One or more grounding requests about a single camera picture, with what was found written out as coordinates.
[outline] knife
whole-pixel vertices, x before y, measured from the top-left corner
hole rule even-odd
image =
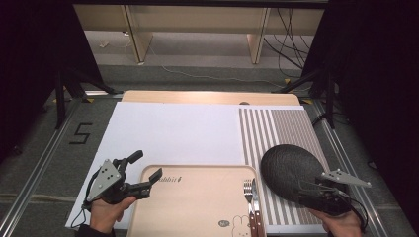
[[[256,229],[258,231],[258,237],[265,237],[264,235],[264,226],[262,223],[262,216],[259,206],[259,195],[256,189],[256,181],[252,181],[252,195],[253,195],[253,208],[255,210],[255,219],[256,219]]]

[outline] sleeve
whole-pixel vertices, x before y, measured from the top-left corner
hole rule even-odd
[[[111,234],[105,234],[105,233],[102,233],[95,229],[90,228],[90,226],[86,224],[80,225],[80,228],[76,234],[76,237],[113,237],[113,236],[115,236],[114,230],[112,231]]]

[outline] fork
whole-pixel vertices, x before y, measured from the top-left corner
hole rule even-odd
[[[247,203],[249,205],[249,224],[250,224],[250,233],[252,237],[257,236],[257,229],[256,229],[256,220],[255,220],[255,212],[253,211],[252,207],[252,181],[251,180],[245,180],[243,183],[243,190],[244,190],[244,197],[247,200]]]

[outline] gray floor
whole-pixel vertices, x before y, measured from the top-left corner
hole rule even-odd
[[[283,58],[279,61],[278,55],[266,44],[260,63],[252,64],[244,35],[155,34],[145,62],[141,65],[135,62],[129,37],[123,33],[86,32],[86,35],[104,80],[120,90],[271,92],[285,86],[284,78],[293,79],[287,75],[297,77],[300,73],[294,64]],[[280,48],[273,36],[267,39],[274,47]],[[299,49],[308,50],[300,37],[294,39]],[[304,37],[304,40],[310,45],[312,37]],[[293,50],[287,49],[284,54],[296,61]],[[308,86],[301,86],[295,93],[304,97]],[[0,166],[1,218],[5,217],[16,195],[27,183],[56,132],[53,99],[51,95],[45,103],[46,112],[39,115],[22,142],[23,154],[11,155]],[[66,229],[64,223],[119,100],[97,98],[92,103],[77,100],[67,103],[67,108],[74,108],[74,114],[51,155],[31,201],[22,216],[17,216],[19,222],[12,236],[73,236],[73,231]],[[311,119],[319,115],[314,105],[304,107]],[[335,110],[342,112],[338,104]],[[374,186],[367,190],[367,194],[387,236],[416,236],[379,172],[367,165],[369,156],[345,116],[337,115],[334,118],[338,139],[357,174],[361,179],[371,181]],[[92,123],[84,127],[84,132],[91,135],[86,144],[71,145],[71,141],[78,139],[74,131],[80,122]],[[336,150],[327,135],[328,125],[321,122],[314,129],[329,166],[331,169],[340,168]],[[374,236],[373,233],[369,230],[365,236]],[[125,236],[126,233],[120,231],[118,235]]]

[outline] wooden tray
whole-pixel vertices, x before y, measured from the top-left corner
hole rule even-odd
[[[153,165],[140,180],[159,168],[163,177],[136,202],[128,237],[251,236],[243,181],[257,179],[252,167]]]

